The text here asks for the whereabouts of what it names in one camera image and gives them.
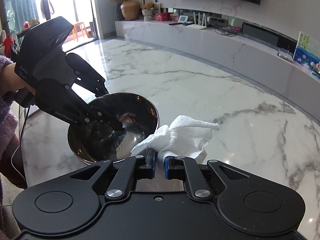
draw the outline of black robotic gripper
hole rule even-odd
[[[153,178],[155,157],[148,149],[26,189],[12,207],[16,239],[305,239],[296,231],[305,212],[297,192],[217,160],[168,157],[166,178],[185,191],[135,191]]]

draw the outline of stainless steel bowl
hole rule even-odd
[[[153,134],[159,126],[156,107],[148,99],[137,94],[108,94],[91,101],[89,105],[100,107],[117,118],[123,123],[126,132],[105,147],[99,134],[88,138],[85,129],[71,124],[68,129],[69,146],[86,164],[104,159],[114,162],[124,160],[131,155],[134,146]]]

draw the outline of plush toy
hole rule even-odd
[[[154,12],[154,8],[153,8],[153,2],[149,1],[147,2],[142,10],[142,14],[144,15],[144,20],[145,21],[152,21],[153,20],[153,12]]]

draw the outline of brown vase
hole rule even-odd
[[[132,21],[139,16],[140,4],[137,1],[125,1],[121,5],[121,11],[127,21]]]

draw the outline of bowl rim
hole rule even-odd
[[[90,102],[87,103],[87,104],[90,104],[90,103],[98,100],[99,98],[102,98],[102,97],[105,97],[105,96],[108,96],[108,95],[114,95],[114,94],[133,94],[133,95],[137,95],[137,96],[139,96],[139,97],[143,97],[145,100],[147,100],[147,101],[154,107],[154,109],[156,110],[156,113],[157,113],[157,116],[158,116],[158,122],[157,122],[156,130],[159,128],[159,120],[160,120],[160,118],[159,118],[158,109],[156,108],[156,106],[155,106],[148,98],[145,98],[144,96],[139,95],[139,94],[136,94],[136,93],[132,93],[132,92],[115,92],[115,93],[109,93],[109,94],[103,95],[103,96],[101,96],[101,97],[95,98],[94,100],[90,101]],[[90,165],[90,164],[95,164],[94,162],[90,162],[90,161],[88,161],[88,160],[85,160],[85,159],[79,157],[79,156],[75,153],[75,151],[71,148],[70,139],[69,139],[69,136],[70,136],[70,125],[68,126],[68,132],[67,132],[67,139],[68,139],[68,144],[69,144],[70,150],[72,151],[72,153],[73,153],[81,162],[83,162],[83,163],[85,163],[85,164],[88,164],[88,165]],[[113,162],[113,163],[122,162],[123,160],[124,160],[124,159],[119,160],[119,161],[116,161],[116,162]]]

